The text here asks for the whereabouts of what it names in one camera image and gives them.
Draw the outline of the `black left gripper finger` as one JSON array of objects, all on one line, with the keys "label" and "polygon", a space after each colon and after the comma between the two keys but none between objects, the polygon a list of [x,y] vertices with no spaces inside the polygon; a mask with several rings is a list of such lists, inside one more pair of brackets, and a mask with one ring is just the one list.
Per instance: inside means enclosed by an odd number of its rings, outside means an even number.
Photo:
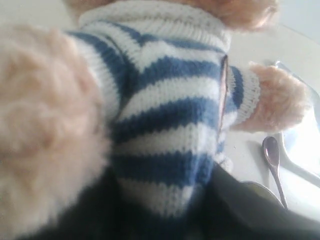
[{"label": "black left gripper finger", "polygon": [[318,240],[319,223],[267,200],[217,164],[200,164],[196,240]]}]

